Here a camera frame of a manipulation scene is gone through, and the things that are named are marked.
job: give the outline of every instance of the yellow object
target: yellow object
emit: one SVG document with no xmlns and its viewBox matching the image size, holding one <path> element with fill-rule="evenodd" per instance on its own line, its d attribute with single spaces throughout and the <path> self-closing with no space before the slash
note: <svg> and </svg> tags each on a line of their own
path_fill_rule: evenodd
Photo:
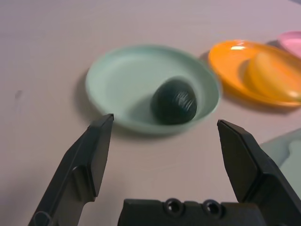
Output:
<svg viewBox="0 0 301 226">
<path fill-rule="evenodd" d="M 273 54 L 259 53 L 252 58 L 247 74 L 256 90 L 282 101 L 301 101 L 301 68 Z"/>
<path fill-rule="evenodd" d="M 225 91 L 257 103 L 277 107 L 298 107 L 299 101 L 286 101 L 263 95 L 248 81 L 246 68 L 250 59 L 259 53 L 272 54 L 285 62 L 301 65 L 301 61 L 280 49 L 245 40 L 224 41 L 213 46 L 209 53 L 209 62 L 215 73 L 221 78 Z"/>
</svg>

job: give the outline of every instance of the white table surface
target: white table surface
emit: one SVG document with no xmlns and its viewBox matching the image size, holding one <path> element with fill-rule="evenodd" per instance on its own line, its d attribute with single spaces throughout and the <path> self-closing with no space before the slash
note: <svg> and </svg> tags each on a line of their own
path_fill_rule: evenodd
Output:
<svg viewBox="0 0 301 226">
<path fill-rule="evenodd" d="M 98 117 L 84 76 L 105 52 L 156 43 L 206 53 L 222 40 L 268 42 L 301 30 L 299 0 L 2 0 L 0 3 L 0 225 L 27 225 L 64 153 Z M 223 99 L 194 129 L 170 138 L 114 130 L 100 195 L 80 226 L 116 226 L 123 199 L 235 201 L 216 123 L 259 143 L 301 127 L 280 113 Z"/>
</svg>

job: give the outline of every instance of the egg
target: egg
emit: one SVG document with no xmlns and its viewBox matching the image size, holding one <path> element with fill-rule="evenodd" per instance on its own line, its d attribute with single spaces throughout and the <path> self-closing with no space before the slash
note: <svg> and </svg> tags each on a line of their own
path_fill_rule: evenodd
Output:
<svg viewBox="0 0 301 226">
<path fill-rule="evenodd" d="M 197 113 L 197 100 L 192 87 L 180 79 L 162 84 L 151 99 L 151 111 L 162 124 L 183 124 Z"/>
</svg>

